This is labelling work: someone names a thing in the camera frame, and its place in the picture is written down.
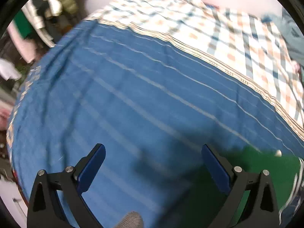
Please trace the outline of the grey gloved hand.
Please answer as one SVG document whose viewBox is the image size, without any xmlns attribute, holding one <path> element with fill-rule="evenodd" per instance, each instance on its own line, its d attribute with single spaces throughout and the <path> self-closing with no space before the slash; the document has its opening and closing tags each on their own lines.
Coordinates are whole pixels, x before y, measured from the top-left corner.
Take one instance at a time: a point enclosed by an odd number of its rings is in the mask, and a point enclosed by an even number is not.
<svg viewBox="0 0 304 228">
<path fill-rule="evenodd" d="M 144 222 L 139 213 L 131 211 L 114 228 L 144 228 Z"/>
</svg>

